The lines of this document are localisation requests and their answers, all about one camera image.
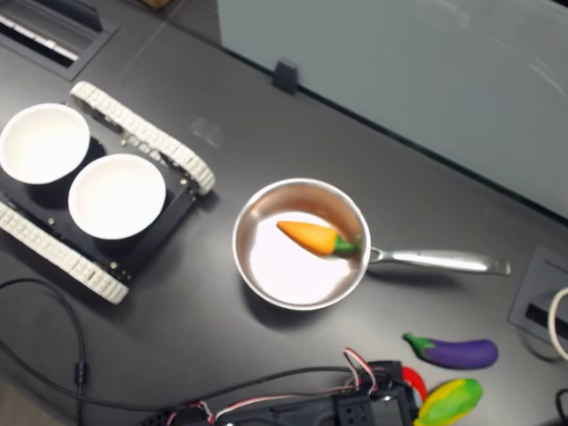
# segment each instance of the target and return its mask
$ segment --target red and white wire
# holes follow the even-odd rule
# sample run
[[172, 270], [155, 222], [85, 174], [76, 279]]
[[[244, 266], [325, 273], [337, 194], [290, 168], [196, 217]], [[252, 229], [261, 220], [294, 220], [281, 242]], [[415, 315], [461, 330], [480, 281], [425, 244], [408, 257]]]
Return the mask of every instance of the red and white wire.
[[[205, 413], [207, 413], [207, 421], [210, 424], [213, 424], [213, 421], [215, 421], [215, 415], [213, 414], [213, 412], [209, 409], [209, 406], [207, 405], [207, 402], [205, 401], [199, 401], [197, 404], [191, 404], [190, 407], [199, 407], [201, 410], [203, 410]], [[168, 417], [168, 420], [166, 420], [166, 426], [170, 426], [171, 423], [173, 422], [174, 418], [176, 417], [176, 415], [178, 415], [178, 412], [172, 413], [170, 414], [170, 417]]]
[[[334, 388], [326, 390], [325, 392], [322, 392], [321, 395], [325, 395], [326, 393], [331, 393], [331, 392], [346, 391], [348, 389], [353, 389], [353, 386], [336, 386]], [[289, 393], [289, 394], [285, 394], [285, 395], [271, 395], [271, 396], [266, 396], [266, 397], [243, 399], [242, 401], [235, 402], [234, 404], [231, 404], [227, 408], [224, 408], [223, 410], [221, 410], [217, 414], [215, 414], [215, 422], [223, 414], [230, 413], [230, 412], [232, 412], [236, 409], [242, 408], [244, 406], [250, 406], [252, 404], [256, 404], [256, 403], [259, 403], [259, 402], [272, 401], [272, 400], [275, 400], [275, 399], [302, 398], [302, 397], [305, 397], [305, 395]]]
[[367, 374], [371, 378], [371, 387], [369, 388], [368, 395], [374, 394], [377, 391], [377, 389], [379, 389], [379, 384], [376, 382], [375, 374], [373, 373], [371, 367], [357, 352], [355, 352], [351, 348], [345, 348], [345, 350], [343, 351], [343, 355], [345, 359], [347, 359], [347, 362], [349, 363], [351, 372], [353, 373], [353, 371], [355, 371], [354, 373], [355, 375], [353, 377], [353, 380], [357, 384], [355, 389], [359, 388], [359, 375], [357, 374], [357, 369], [355, 368], [355, 366], [353, 366], [353, 363], [349, 358], [350, 356], [352, 356], [353, 358], [355, 358], [355, 360], [357, 360], [357, 362], [361, 365], [361, 367], [367, 372]]

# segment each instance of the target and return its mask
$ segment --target desk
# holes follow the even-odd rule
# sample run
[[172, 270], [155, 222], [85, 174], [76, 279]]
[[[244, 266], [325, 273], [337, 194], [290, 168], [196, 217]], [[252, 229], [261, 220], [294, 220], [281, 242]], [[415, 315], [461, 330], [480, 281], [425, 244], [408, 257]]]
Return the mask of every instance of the desk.
[[[499, 345], [498, 364], [464, 373], [483, 384], [485, 395], [460, 424], [542, 425], [555, 418], [554, 394], [568, 383], [566, 364], [537, 359], [507, 317], [535, 245], [566, 254], [568, 229], [313, 99], [275, 90], [265, 75], [138, 7], [96, 3], [120, 31], [79, 78], [186, 141], [215, 171], [217, 185], [119, 306], [0, 235], [3, 280], [42, 274], [67, 291], [85, 328], [88, 395], [168, 402], [294, 367], [342, 365], [345, 346], [369, 360], [401, 359], [430, 386], [461, 375], [418, 360], [401, 339], [412, 331], [444, 340], [491, 338]], [[67, 98], [70, 83], [13, 53], [0, 50], [0, 64], [0, 123], [23, 107]], [[192, 135], [199, 118], [222, 131], [220, 144]], [[501, 278], [390, 267], [369, 273], [326, 310], [272, 308], [242, 283], [231, 235], [255, 191], [291, 177], [322, 179], [348, 193], [378, 247], [474, 250], [508, 258], [513, 273]], [[0, 334], [33, 366], [72, 387], [75, 339], [41, 289], [21, 286], [0, 295]], [[21, 373], [4, 355], [0, 366], [72, 424], [73, 401]], [[255, 392], [313, 391], [336, 380], [296, 377], [213, 406]], [[146, 415], [87, 406], [85, 416], [87, 424], [111, 426]]]

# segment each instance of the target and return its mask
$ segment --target bowl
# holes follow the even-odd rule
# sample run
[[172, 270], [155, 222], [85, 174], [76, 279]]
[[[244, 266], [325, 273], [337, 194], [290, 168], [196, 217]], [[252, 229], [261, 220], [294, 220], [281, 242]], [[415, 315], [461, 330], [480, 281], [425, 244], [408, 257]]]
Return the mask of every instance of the bowl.
[[81, 164], [90, 140], [89, 125], [73, 108], [31, 106], [14, 115], [0, 134], [0, 167], [25, 184], [49, 184]]
[[[279, 220], [334, 227], [359, 250], [352, 256], [317, 256], [276, 227]], [[271, 184], [247, 202], [233, 229], [233, 255], [241, 277], [265, 301], [295, 311], [335, 304], [365, 275], [370, 235], [363, 215], [338, 188], [307, 178]]]
[[69, 190], [69, 212], [85, 233], [122, 240], [144, 231], [162, 212], [166, 183], [150, 161], [108, 155], [88, 164]]

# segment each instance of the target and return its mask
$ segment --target pot handle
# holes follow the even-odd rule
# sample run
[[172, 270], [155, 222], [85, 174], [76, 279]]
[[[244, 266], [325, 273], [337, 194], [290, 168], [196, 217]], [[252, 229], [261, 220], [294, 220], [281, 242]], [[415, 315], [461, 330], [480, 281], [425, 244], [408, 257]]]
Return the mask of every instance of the pot handle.
[[509, 262], [478, 253], [454, 250], [396, 250], [386, 251], [371, 248], [370, 264], [398, 263], [413, 264], [429, 268], [447, 269], [458, 272], [472, 272], [495, 275], [509, 275]]

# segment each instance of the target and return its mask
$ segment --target floor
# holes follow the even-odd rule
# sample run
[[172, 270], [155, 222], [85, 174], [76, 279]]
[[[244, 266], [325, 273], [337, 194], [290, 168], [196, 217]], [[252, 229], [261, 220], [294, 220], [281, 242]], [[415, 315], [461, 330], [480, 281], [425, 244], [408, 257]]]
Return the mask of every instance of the floor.
[[[216, 0], [177, 0], [171, 25], [210, 43], [220, 43]], [[0, 376], [0, 425], [64, 426]]]

